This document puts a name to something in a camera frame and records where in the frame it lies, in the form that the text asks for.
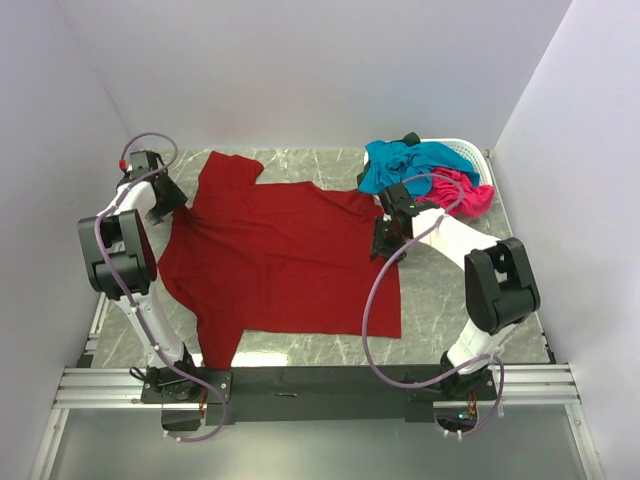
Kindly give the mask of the pink t-shirt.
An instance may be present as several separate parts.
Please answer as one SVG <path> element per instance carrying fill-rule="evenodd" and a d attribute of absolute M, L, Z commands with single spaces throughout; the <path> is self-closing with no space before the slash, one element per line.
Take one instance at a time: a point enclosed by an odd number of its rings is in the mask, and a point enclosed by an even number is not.
<path fill-rule="evenodd" d="M 495 189 L 492 185 L 475 185 L 467 173 L 438 167 L 433 170 L 431 190 L 415 198 L 417 203 L 431 202 L 450 215 L 477 218 L 487 213 L 493 203 Z"/>

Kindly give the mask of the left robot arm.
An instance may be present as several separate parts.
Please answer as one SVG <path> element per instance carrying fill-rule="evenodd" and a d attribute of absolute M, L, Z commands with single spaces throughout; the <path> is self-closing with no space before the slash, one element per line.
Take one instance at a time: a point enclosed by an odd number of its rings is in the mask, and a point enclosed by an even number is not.
<path fill-rule="evenodd" d="M 87 217 L 77 224 L 87 276 L 95 291 L 125 313 L 144 343 L 147 367 L 132 367 L 130 375 L 151 391 L 186 402 L 199 392 L 200 378 L 159 302 L 158 267 L 144 223 L 161 223 L 187 197 L 156 152 L 134 152 L 121 169 L 124 176 L 104 218 Z"/>

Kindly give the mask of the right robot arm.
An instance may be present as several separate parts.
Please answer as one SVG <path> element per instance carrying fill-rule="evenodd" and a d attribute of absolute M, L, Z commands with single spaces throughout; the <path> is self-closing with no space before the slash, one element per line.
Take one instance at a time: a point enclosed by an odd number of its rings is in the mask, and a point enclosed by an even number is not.
<path fill-rule="evenodd" d="M 432 202 L 416 202 L 400 183 L 379 194 L 384 214 L 376 218 L 371 247 L 374 258 L 386 260 L 368 294 L 362 321 L 362 343 L 372 370 L 386 383 L 405 389 L 438 384 L 444 395 L 460 399 L 479 381 L 482 371 L 497 360 L 516 326 L 541 304 L 539 290 L 524 244 L 501 240 L 462 223 Z M 421 243 L 453 262 L 464 273 L 468 320 L 454 344 L 441 358 L 441 373 L 414 384 L 394 381 L 375 365 L 367 334 L 369 315 L 386 273 L 406 251 Z"/>

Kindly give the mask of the dark green garment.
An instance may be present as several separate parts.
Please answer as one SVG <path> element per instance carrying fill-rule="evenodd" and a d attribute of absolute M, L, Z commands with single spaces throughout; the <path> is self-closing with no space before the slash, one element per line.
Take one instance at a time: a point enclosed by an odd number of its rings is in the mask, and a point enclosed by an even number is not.
<path fill-rule="evenodd" d="M 406 146 L 414 146 L 417 144 L 421 143 L 421 139 L 420 137 L 415 133 L 415 132 L 410 132 L 408 134 L 406 134 L 401 141 L 406 145 Z"/>

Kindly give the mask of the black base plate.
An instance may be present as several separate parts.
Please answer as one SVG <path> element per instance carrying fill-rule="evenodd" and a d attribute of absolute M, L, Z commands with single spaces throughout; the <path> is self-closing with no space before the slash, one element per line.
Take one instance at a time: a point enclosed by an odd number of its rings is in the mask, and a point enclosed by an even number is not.
<path fill-rule="evenodd" d="M 493 401 L 498 382 L 488 368 L 464 380 L 455 375 L 433 386 L 416 383 L 441 372 L 438 365 L 387 365 L 383 373 L 403 383 L 402 388 L 380 380 L 368 366 L 238 367 L 215 371 L 199 367 L 197 382 L 184 379 L 168 368 L 134 372 L 143 384 L 144 405 L 171 404 L 182 417 L 166 414 L 162 421 L 175 430 L 196 428 L 203 417 L 206 425 L 237 422 L 370 420 L 400 418 L 407 422 L 435 420 L 438 402 Z"/>

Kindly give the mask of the blue t-shirt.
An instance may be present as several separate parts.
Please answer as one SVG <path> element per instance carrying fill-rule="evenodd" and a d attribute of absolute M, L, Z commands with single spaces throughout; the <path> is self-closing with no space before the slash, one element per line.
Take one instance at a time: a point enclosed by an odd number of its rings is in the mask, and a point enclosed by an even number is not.
<path fill-rule="evenodd" d="M 358 190 L 379 194 L 385 188 L 420 175 L 407 185 L 412 197 L 427 195 L 432 189 L 432 177 L 436 168 L 447 168 L 463 173 L 473 187 L 480 185 L 481 176 L 472 162 L 440 142 L 420 142 L 412 146 L 402 141 L 377 140 L 365 147 L 368 169 L 358 182 Z"/>

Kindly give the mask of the red t-shirt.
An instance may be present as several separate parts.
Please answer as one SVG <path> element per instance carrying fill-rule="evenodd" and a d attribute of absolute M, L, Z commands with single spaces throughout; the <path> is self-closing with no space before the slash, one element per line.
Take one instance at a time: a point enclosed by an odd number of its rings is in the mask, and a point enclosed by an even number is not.
<path fill-rule="evenodd" d="M 370 257 L 380 208 L 356 190 L 262 184 L 256 160 L 214 152 L 190 207 L 173 214 L 159 261 L 167 291 L 194 313 L 206 366 L 229 368 L 243 333 L 358 335 L 385 261 Z M 397 338 L 399 273 L 377 290 L 368 334 Z"/>

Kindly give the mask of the white laundry basket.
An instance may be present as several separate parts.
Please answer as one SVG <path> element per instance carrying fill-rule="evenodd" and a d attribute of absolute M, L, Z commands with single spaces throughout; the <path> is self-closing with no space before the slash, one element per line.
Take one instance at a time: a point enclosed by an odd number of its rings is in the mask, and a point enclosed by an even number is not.
<path fill-rule="evenodd" d="M 488 185 L 492 184 L 492 180 L 491 180 L 491 176 L 490 176 L 489 171 L 488 171 L 488 167 L 487 167 L 487 165 L 485 163 L 485 160 L 484 160 L 481 152 L 479 151 L 479 149 L 477 147 L 472 145 L 470 142 L 467 142 L 467 141 L 464 141 L 464 140 L 460 140 L 460 139 L 442 139 L 442 140 L 421 139 L 421 142 L 440 142 L 440 143 L 443 143 L 444 145 L 446 145 L 449 148 L 453 149 L 454 151 L 456 151 L 457 153 L 459 153 L 460 155 L 462 155 L 463 157 L 465 157 L 466 159 L 468 159 L 468 160 L 470 160 L 472 162 L 472 164 L 474 166 L 474 169 L 481 176 L 480 184 L 488 184 Z M 364 173 L 368 169 L 367 162 L 368 162 L 368 154 L 366 153 L 366 150 L 365 150 L 364 168 L 363 168 L 362 173 L 357 177 L 357 184 L 358 184 L 359 180 L 362 179 L 362 177 L 364 176 Z"/>

